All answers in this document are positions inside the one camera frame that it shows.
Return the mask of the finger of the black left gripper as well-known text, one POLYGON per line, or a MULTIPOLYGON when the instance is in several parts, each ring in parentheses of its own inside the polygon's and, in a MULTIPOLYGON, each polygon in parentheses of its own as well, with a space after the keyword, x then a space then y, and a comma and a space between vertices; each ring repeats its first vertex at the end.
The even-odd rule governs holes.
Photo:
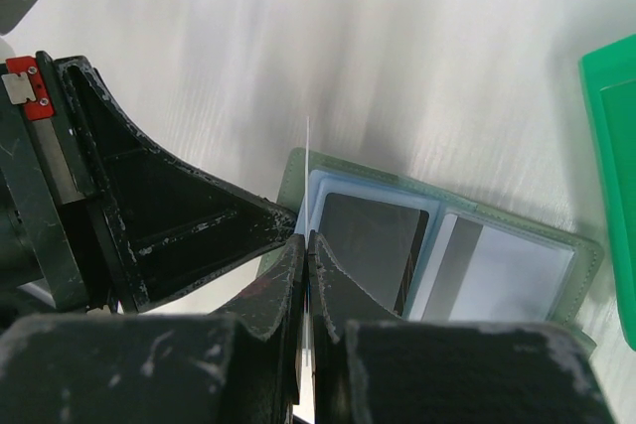
POLYGON ((85 57, 54 62, 94 187, 88 216, 126 313, 201 288, 282 246, 295 212, 176 157, 120 108, 85 57))

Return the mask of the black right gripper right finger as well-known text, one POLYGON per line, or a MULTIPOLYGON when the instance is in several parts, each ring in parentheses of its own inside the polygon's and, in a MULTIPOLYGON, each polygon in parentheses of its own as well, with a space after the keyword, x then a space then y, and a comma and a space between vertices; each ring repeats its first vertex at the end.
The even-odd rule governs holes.
POLYGON ((403 320, 307 246, 319 423, 609 423, 583 348, 550 323, 403 320))

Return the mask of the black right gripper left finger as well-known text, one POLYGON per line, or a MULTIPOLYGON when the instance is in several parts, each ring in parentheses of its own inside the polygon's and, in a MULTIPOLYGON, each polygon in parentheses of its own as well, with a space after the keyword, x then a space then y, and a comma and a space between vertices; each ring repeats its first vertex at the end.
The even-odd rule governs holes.
POLYGON ((5 423, 289 423, 305 241, 209 315, 32 315, 1 338, 5 423))

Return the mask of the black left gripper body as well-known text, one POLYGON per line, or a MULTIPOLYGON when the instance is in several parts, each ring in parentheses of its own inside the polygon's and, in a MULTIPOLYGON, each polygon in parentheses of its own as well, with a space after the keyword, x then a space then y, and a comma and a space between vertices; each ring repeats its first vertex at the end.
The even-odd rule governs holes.
POLYGON ((1 309, 114 313, 115 253, 84 56, 45 52, 1 65, 1 309))

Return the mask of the white card edge-on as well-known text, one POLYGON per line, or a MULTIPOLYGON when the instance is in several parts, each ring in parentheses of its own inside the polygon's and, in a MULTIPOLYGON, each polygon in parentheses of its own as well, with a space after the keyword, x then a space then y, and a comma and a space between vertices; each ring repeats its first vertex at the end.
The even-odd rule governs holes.
MULTIPOLYGON (((310 186, 309 186, 309 177, 310 177, 310 116, 306 116, 306 138, 305 138, 305 156, 304 156, 304 236, 305 236, 305 247, 306 251, 308 251, 309 238, 311 233, 310 220, 311 220, 311 194, 310 194, 310 186)), ((311 361, 311 331, 310 331, 310 291, 309 285, 306 287, 306 299, 305 299, 305 364, 307 366, 310 365, 311 361)))

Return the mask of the sage green leather card holder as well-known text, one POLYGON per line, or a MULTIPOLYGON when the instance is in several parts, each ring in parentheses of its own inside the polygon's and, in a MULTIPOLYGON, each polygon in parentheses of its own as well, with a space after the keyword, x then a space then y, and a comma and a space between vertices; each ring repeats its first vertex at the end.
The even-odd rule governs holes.
POLYGON ((410 321, 575 330, 603 259, 593 240, 303 148, 277 201, 297 213, 298 233, 321 233, 347 275, 410 321))

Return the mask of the dark grey chip card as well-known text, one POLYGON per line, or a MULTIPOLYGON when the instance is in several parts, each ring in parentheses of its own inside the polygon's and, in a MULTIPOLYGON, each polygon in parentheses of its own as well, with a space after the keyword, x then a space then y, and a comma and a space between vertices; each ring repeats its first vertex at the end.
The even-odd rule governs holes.
POLYGON ((401 315, 428 221, 423 209, 330 193, 319 231, 352 279, 401 315))

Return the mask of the green plastic card bin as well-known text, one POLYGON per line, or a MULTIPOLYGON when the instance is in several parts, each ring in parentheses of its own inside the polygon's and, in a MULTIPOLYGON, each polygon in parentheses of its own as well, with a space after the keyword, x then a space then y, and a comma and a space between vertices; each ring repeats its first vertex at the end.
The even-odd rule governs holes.
POLYGON ((635 347, 635 37, 583 56, 579 75, 608 228, 617 309, 635 347))

